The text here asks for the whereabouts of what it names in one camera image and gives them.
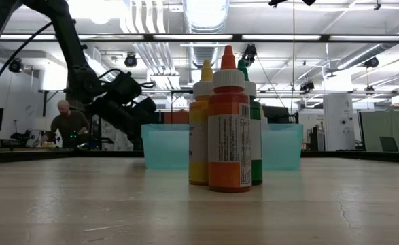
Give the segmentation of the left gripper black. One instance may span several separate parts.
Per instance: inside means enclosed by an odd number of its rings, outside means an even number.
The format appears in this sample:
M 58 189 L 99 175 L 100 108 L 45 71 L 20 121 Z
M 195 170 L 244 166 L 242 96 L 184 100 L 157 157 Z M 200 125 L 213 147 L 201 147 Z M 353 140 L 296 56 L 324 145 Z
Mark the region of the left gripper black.
M 151 114 L 156 111 L 156 104 L 149 97 L 134 106 L 98 98 L 88 106 L 88 111 L 125 133 L 134 150 L 142 150 L 141 126 L 149 122 Z

